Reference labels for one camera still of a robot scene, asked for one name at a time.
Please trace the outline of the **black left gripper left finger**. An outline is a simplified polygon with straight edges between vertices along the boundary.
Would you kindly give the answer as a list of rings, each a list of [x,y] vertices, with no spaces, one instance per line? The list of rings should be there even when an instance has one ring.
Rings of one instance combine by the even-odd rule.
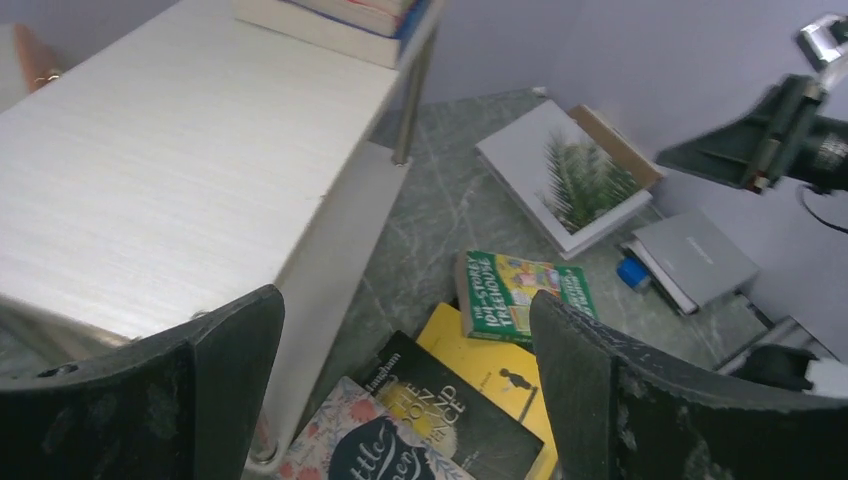
[[[201,317],[1,383],[5,479],[238,479],[285,317],[265,285]]]

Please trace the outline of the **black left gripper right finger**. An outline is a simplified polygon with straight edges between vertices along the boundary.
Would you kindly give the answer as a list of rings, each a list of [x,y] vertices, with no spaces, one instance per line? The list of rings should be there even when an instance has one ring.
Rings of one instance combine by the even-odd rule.
[[[843,479],[847,403],[702,369],[538,293],[530,324],[568,479]]]

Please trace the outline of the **black Moon and Sixpence book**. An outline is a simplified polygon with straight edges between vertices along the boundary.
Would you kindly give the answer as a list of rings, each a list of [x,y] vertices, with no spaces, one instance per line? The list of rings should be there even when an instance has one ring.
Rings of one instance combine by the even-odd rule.
[[[528,479],[542,441],[402,331],[366,364],[360,385],[476,479]]]

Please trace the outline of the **yellow Little Prince book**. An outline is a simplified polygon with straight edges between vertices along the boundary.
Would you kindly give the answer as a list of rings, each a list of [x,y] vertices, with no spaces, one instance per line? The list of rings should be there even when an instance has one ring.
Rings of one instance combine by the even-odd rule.
[[[417,343],[543,442],[531,479],[560,477],[535,355],[515,344],[465,337],[460,311],[446,303],[435,307]]]

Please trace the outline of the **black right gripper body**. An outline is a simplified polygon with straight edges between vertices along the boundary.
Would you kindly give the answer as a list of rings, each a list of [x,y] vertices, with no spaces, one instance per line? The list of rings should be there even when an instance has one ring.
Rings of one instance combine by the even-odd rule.
[[[788,75],[746,115],[660,151],[656,164],[757,194],[782,178],[819,191],[847,189],[847,122],[822,116],[828,92]]]

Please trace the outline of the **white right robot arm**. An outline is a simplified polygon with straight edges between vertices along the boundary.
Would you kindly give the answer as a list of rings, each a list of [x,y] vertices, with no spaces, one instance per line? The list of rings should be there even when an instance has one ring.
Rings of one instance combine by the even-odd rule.
[[[717,184],[761,195],[783,178],[799,181],[799,205],[821,225],[846,233],[824,219],[808,196],[832,196],[847,189],[847,123],[820,114],[829,93],[812,76],[788,75],[769,87],[756,105],[738,119],[661,150],[658,165]],[[825,359],[800,347],[755,344],[731,376],[784,390],[829,394],[824,379],[836,370]]]

